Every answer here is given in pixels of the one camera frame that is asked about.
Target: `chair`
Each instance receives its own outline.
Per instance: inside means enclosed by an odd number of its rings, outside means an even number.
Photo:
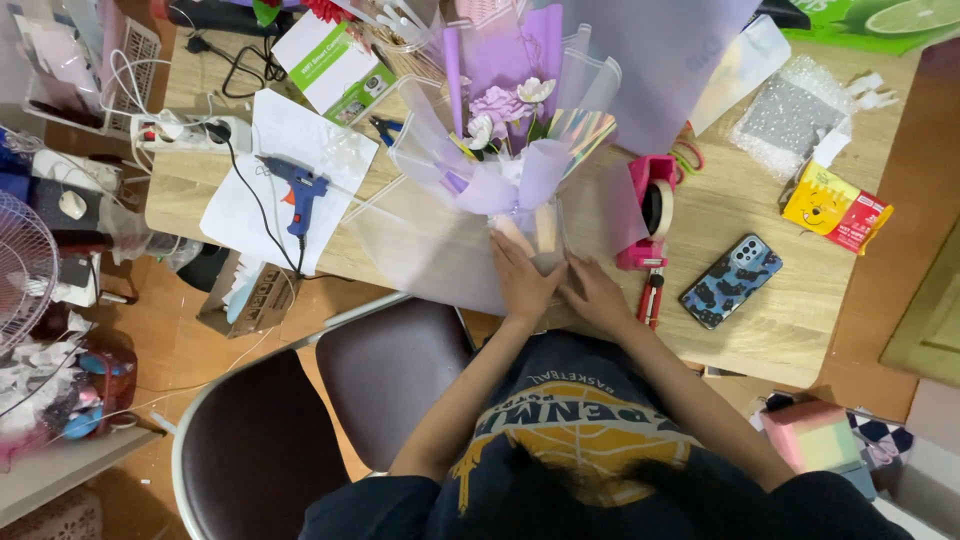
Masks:
[[[455,307],[402,293],[324,325],[224,374],[184,412],[172,472],[195,540],[294,539],[307,506],[350,482],[296,349],[317,342],[334,412],[364,464],[381,472],[473,352]]]

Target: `navy t-shirt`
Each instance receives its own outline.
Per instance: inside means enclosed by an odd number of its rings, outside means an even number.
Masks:
[[[630,366],[623,350],[606,341],[565,331],[532,336],[443,484],[424,477],[362,479],[311,505],[300,540],[447,538],[472,502],[509,483],[506,459],[516,444],[544,463],[603,480],[605,496],[587,504],[592,519],[615,511],[617,519],[636,524],[637,538],[700,537],[664,496],[618,479],[642,458],[709,470],[738,489],[773,498],[797,528],[822,538],[910,537],[833,473],[800,475],[763,494],[665,416],[656,392]]]

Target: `pink tape dispenser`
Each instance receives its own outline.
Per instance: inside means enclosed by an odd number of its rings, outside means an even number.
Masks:
[[[677,188],[677,160],[673,156],[643,156],[630,163],[636,200],[650,236],[616,255],[621,270],[666,266],[666,233],[673,221],[673,192]]]

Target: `blue phone case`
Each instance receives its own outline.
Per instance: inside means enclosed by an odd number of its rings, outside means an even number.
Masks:
[[[734,258],[751,241],[757,244],[756,254],[743,252],[747,260]],[[747,234],[687,289],[680,303],[700,324],[713,330],[782,267],[783,261],[766,242]]]

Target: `computer mouse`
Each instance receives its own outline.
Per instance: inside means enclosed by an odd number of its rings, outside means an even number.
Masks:
[[[67,189],[60,196],[60,211],[74,219],[80,219],[86,213],[86,201],[76,191]]]

